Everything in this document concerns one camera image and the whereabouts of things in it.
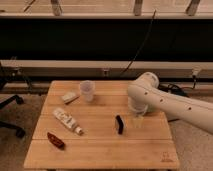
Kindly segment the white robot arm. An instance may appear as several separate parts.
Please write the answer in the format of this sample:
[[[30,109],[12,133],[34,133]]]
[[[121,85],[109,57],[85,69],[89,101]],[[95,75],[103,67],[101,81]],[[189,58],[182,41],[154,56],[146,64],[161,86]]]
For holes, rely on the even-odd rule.
[[[213,134],[213,103],[167,93],[158,86],[159,79],[152,72],[132,81],[127,88],[131,108],[145,114],[151,105]]]

